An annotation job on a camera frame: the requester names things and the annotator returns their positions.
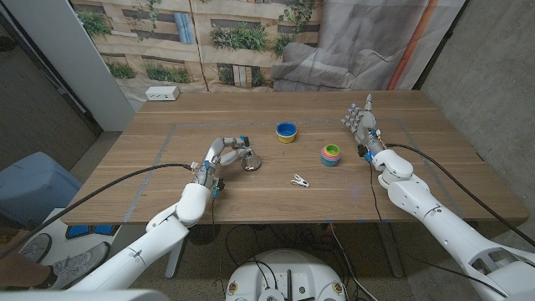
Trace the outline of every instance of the robotic arm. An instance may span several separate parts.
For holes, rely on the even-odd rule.
[[[431,195],[427,184],[414,174],[413,166],[380,139],[371,113],[372,96],[364,111],[353,105],[342,122],[359,143],[359,155],[373,164],[380,185],[400,209],[422,222],[466,275],[484,300],[503,300],[535,289],[535,254],[506,247],[484,238]]]
[[[221,155],[226,147],[232,150]],[[128,288],[154,261],[171,251],[188,234],[205,211],[206,204],[224,188],[223,179],[214,177],[218,165],[226,166],[243,157],[244,169],[256,170],[260,159],[254,155],[249,139],[216,138],[202,164],[193,163],[195,176],[181,199],[158,213],[146,226],[147,233],[117,253],[69,291],[95,291]]]

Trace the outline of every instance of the white power strip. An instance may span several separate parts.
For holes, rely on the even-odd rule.
[[[150,87],[145,94],[149,100],[176,100],[180,92],[176,86]]]

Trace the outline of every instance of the backdrop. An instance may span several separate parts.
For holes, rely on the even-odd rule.
[[[411,89],[465,0],[73,0],[138,110],[181,93]]]

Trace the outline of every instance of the cloth on wall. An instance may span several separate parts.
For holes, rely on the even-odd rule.
[[[318,47],[290,43],[275,91],[386,89],[427,0],[324,0]]]

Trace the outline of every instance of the sneaker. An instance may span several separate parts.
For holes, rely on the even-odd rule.
[[[48,289],[64,288],[91,273],[106,259],[109,250],[110,245],[107,242],[101,242],[89,251],[54,263],[52,269],[53,273],[58,276],[58,280]]]
[[[32,263],[39,263],[47,256],[50,247],[52,247],[52,238],[47,233],[41,233],[23,247],[19,253]]]

